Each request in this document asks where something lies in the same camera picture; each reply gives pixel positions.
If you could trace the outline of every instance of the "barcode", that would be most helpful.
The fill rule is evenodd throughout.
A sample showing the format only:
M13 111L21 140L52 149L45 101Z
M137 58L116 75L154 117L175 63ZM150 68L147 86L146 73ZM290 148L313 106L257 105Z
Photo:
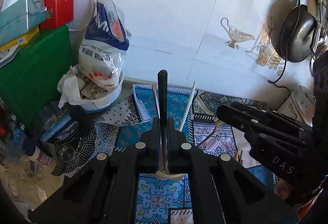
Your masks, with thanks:
M24 39L24 38L19 39L19 40L17 41L18 44L20 44L20 43L24 43L24 42L25 42L25 39Z

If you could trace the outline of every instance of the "white and blue plastic bag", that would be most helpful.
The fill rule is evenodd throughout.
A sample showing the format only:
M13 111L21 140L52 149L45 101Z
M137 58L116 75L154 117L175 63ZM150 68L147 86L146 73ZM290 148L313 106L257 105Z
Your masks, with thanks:
M79 48L79 70L103 88L118 86L129 48L124 16L112 0L97 0Z

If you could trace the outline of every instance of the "green box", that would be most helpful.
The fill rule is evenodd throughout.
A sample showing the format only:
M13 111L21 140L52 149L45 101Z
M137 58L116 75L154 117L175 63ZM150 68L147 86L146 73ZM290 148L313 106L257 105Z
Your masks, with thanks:
M0 68L0 98L32 128L44 106L59 99L57 84L73 65L68 26L41 30Z

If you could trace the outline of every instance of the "black cable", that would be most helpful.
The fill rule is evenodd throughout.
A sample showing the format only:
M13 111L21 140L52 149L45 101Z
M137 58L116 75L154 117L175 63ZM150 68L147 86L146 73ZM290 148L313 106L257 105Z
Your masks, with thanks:
M299 21L299 19L300 19L300 11L301 11L301 0L298 0L298 16L297 16L297 21L296 21L296 24L295 24L295 27L294 27L293 32L291 33L289 39L288 39L287 42L286 42L286 59L285 59L284 69L283 69L281 75L279 76L279 78L278 78L277 80L275 80L274 82L268 80L268 83L273 84L273 85L276 86L277 88L284 88L284 89L287 89L288 92L289 92L289 95L291 94L291 92L290 92L290 90L289 90L288 87L286 87L286 86L278 86L278 85L276 85L276 83L282 78L282 76L284 75L284 72L285 72L285 70L286 70L286 65L287 65L287 52L288 52L288 42L289 42L289 40L291 39L292 35L294 34L294 32L295 32L295 30L296 30L296 27L297 27L298 21Z

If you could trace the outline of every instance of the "round metal bolt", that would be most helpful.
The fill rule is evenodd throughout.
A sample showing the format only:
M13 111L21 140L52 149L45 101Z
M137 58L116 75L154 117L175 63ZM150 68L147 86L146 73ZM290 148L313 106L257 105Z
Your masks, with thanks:
M146 144L143 142L136 143L136 148L138 149L143 149L146 147Z
M261 136L262 138L268 138L268 135L266 135L265 133L260 133L259 136Z
M184 149L184 150L189 150L189 149L191 148L191 144L189 144L189 143L183 143L183 144L181 145L181 147L182 147L182 149Z
M106 155L105 153L100 153L100 154L97 155L97 159L98 159L99 161L103 161L103 160L105 160L106 158L107 158L107 155Z
M220 158L223 161L229 161L231 159L231 156L228 154L222 154L222 155L220 155Z

